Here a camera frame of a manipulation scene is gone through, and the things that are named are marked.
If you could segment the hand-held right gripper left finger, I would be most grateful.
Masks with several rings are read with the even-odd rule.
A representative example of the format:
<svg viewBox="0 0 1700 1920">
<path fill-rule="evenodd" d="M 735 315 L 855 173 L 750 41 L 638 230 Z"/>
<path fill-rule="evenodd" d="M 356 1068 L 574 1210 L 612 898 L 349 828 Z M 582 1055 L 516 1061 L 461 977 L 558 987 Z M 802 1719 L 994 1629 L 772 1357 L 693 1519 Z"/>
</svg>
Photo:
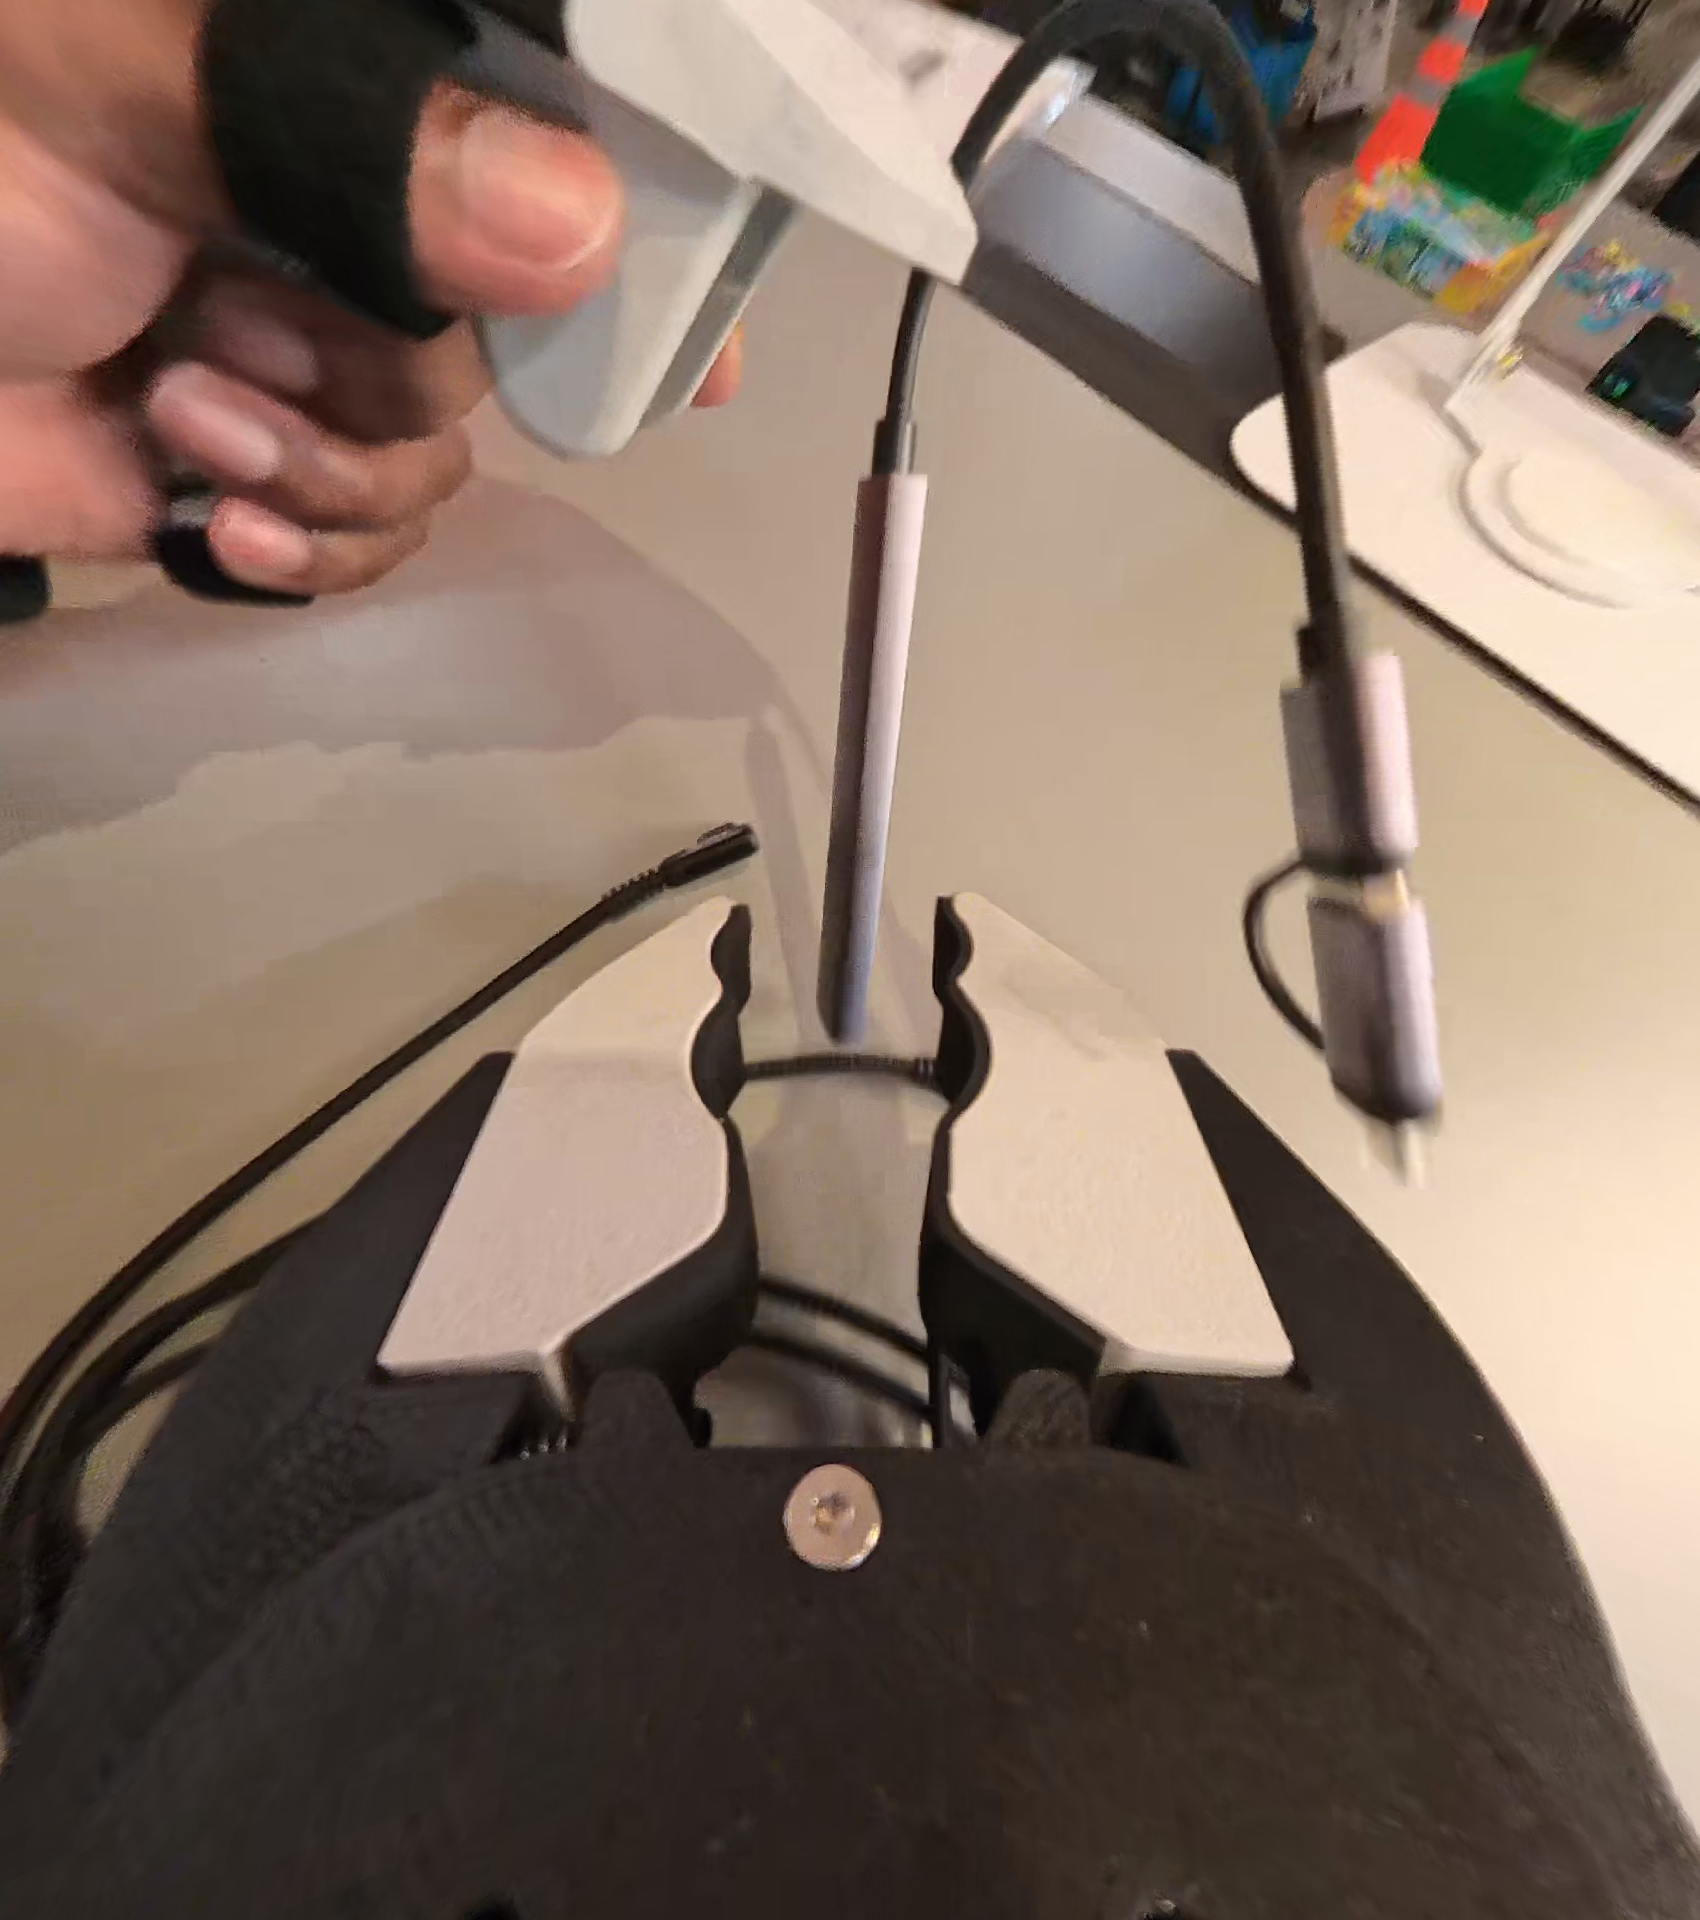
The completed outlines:
<svg viewBox="0 0 1700 1920">
<path fill-rule="evenodd" d="M 689 1405 L 742 1338 L 760 1238 L 731 1106 L 750 909 L 689 906 L 516 1045 L 380 1345 L 388 1376 L 512 1374 L 574 1419 L 645 1370 Z"/>
</svg>

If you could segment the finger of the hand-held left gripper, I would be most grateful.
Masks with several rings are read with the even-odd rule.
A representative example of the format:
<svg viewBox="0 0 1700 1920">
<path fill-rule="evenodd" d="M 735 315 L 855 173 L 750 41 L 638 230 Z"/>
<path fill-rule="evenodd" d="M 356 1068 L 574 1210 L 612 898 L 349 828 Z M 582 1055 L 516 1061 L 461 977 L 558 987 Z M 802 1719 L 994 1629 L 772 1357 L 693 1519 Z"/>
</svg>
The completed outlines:
<svg viewBox="0 0 1700 1920">
<path fill-rule="evenodd" d="M 1019 41 L 940 4 L 566 4 L 574 64 L 898 261 L 958 285 L 978 218 L 955 144 Z"/>
</svg>

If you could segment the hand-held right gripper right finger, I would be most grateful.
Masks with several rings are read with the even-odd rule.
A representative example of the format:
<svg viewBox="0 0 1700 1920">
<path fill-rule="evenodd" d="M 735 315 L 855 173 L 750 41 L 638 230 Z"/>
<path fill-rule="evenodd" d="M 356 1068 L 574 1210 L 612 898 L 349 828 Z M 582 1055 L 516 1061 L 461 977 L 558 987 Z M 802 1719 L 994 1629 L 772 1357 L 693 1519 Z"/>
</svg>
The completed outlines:
<svg viewBox="0 0 1700 1920">
<path fill-rule="evenodd" d="M 922 1325 L 972 1412 L 1052 1370 L 1281 1380 L 1292 1342 L 1133 999 L 984 894 L 935 905 Z"/>
</svg>

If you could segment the grey usb hub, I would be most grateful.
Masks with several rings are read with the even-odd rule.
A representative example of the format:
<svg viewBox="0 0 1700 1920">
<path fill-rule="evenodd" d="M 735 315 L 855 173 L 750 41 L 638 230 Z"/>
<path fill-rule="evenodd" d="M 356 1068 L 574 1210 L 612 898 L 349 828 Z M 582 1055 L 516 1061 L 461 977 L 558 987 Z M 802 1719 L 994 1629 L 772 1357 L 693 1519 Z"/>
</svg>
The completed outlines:
<svg viewBox="0 0 1700 1920">
<path fill-rule="evenodd" d="M 918 472 L 865 474 L 855 496 L 817 924 L 817 1014 L 837 1044 L 861 1044 L 865 1029 L 924 496 Z"/>
</svg>

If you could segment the person's left hand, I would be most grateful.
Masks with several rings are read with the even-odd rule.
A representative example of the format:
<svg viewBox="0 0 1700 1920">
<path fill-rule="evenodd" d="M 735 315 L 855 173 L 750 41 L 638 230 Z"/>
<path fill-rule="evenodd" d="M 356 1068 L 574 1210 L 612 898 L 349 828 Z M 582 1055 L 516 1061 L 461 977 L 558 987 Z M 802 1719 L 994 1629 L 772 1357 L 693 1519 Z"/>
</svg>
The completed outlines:
<svg viewBox="0 0 1700 1920">
<path fill-rule="evenodd" d="M 164 472 L 214 495 L 210 552 L 243 587 L 341 596 L 425 540 L 470 474 L 491 393 L 470 319 L 592 300 L 624 183 L 576 130 L 437 82 L 408 216 L 408 342 L 237 249 L 197 104 L 205 4 L 0 4 L 0 624 L 31 566 L 134 566 Z"/>
</svg>

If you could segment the grey box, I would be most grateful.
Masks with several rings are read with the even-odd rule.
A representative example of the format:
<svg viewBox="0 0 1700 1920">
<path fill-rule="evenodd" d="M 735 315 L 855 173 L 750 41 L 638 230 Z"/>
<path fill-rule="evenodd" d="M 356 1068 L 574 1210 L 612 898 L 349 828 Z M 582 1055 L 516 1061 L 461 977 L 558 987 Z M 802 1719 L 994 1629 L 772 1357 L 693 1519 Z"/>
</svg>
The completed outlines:
<svg viewBox="0 0 1700 1920">
<path fill-rule="evenodd" d="M 1238 183 L 1077 99 L 978 184 L 972 304 L 1238 484 L 1232 431 L 1277 395 Z"/>
</svg>

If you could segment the orange traffic cone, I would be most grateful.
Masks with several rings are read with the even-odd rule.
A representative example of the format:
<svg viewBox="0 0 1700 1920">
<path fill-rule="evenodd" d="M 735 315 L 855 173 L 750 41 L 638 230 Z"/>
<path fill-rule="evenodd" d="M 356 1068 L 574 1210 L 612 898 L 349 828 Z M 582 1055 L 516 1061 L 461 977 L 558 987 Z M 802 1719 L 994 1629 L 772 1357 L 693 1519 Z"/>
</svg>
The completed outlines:
<svg viewBox="0 0 1700 1920">
<path fill-rule="evenodd" d="M 1439 30 L 1426 43 L 1410 80 L 1391 96 L 1377 126 L 1353 157 L 1353 176 L 1368 183 L 1379 173 L 1418 162 L 1438 114 L 1464 70 L 1464 58 L 1489 4 L 1457 4 Z"/>
</svg>

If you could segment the white base board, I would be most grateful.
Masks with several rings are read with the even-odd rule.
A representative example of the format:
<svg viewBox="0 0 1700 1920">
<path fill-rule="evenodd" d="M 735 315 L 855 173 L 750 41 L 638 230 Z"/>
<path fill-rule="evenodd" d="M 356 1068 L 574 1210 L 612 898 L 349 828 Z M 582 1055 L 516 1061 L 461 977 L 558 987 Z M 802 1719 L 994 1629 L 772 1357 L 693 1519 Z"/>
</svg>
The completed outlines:
<svg viewBox="0 0 1700 1920">
<path fill-rule="evenodd" d="M 1700 600 L 1596 608 L 1505 566 L 1461 514 L 1464 446 L 1444 400 L 1475 359 L 1405 324 L 1327 374 L 1347 550 L 1359 571 L 1700 801 Z M 1652 452 L 1672 452 L 1620 413 Z"/>
</svg>

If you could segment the green plastic bin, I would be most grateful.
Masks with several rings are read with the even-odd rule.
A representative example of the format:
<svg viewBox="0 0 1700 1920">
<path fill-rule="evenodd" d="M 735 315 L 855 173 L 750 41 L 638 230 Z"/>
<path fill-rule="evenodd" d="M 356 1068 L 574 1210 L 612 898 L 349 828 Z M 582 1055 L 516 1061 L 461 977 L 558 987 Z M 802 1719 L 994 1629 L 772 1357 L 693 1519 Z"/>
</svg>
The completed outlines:
<svg viewBox="0 0 1700 1920">
<path fill-rule="evenodd" d="M 1461 78 L 1418 168 L 1507 216 L 1542 218 L 1605 173 L 1643 109 L 1624 73 L 1521 50 Z"/>
</svg>

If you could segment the small black device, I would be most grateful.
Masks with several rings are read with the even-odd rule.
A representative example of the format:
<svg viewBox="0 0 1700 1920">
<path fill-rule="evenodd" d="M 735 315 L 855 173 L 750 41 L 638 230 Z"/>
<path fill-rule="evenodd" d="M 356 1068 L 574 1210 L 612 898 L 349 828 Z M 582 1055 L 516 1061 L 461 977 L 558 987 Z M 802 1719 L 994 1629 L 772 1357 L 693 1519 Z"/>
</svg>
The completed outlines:
<svg viewBox="0 0 1700 1920">
<path fill-rule="evenodd" d="M 1584 380 L 1582 395 L 1678 442 L 1700 423 L 1700 322 L 1655 313 Z"/>
</svg>

